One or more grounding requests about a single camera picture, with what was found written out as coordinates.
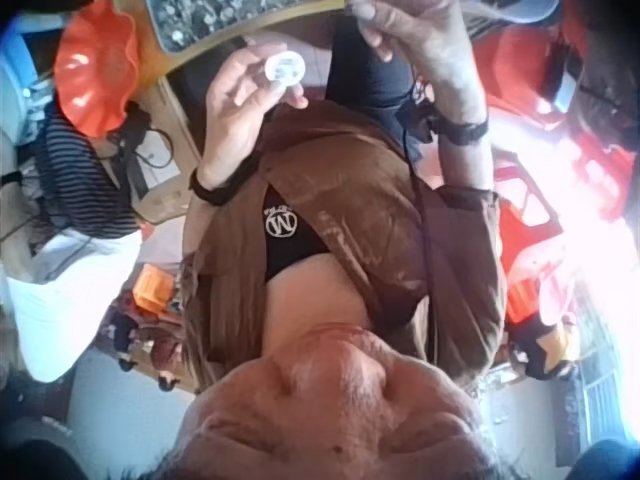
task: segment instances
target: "white lid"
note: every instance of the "white lid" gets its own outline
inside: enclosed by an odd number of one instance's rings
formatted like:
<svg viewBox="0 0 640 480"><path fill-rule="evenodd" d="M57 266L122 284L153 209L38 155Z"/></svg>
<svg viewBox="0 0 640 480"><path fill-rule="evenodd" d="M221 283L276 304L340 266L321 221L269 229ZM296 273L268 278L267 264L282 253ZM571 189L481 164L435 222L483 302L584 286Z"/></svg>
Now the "white lid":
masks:
<svg viewBox="0 0 640 480"><path fill-rule="evenodd" d="M299 53L287 50L269 57L264 71L269 81L278 81L286 87L292 87L304 77L304 59Z"/></svg>

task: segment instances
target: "watch strap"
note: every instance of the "watch strap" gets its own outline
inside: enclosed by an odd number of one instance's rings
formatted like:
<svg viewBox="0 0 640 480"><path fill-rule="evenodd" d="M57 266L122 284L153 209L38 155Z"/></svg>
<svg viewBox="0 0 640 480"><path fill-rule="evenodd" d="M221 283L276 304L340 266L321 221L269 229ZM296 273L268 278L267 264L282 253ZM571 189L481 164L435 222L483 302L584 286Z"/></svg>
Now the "watch strap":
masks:
<svg viewBox="0 0 640 480"><path fill-rule="evenodd" d="M488 116L482 123L459 124L442 115L430 100L424 100L420 109L432 132L444 135L451 143L460 147L477 142L489 131Z"/></svg>

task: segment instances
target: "white cloth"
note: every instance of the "white cloth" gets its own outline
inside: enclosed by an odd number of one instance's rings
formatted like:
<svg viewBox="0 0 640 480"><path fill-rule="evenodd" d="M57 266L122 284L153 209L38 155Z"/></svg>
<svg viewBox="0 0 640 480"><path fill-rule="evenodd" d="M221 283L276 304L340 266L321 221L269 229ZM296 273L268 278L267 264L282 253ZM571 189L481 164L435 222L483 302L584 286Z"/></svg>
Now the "white cloth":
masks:
<svg viewBox="0 0 640 480"><path fill-rule="evenodd" d="M34 257L36 281L8 279L20 350L31 376L53 382L95 337L138 257L142 235L91 239L67 229Z"/></svg>

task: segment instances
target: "jacket sleeve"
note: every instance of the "jacket sleeve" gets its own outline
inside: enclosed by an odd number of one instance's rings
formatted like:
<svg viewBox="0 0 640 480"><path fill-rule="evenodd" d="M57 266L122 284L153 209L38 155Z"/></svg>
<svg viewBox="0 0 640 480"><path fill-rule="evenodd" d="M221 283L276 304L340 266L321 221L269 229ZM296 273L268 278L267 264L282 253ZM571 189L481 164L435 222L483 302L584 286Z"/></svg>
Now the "jacket sleeve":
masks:
<svg viewBox="0 0 640 480"><path fill-rule="evenodd" d="M423 202L436 364L472 386L493 363L504 328L506 282L494 192L444 186Z"/></svg>

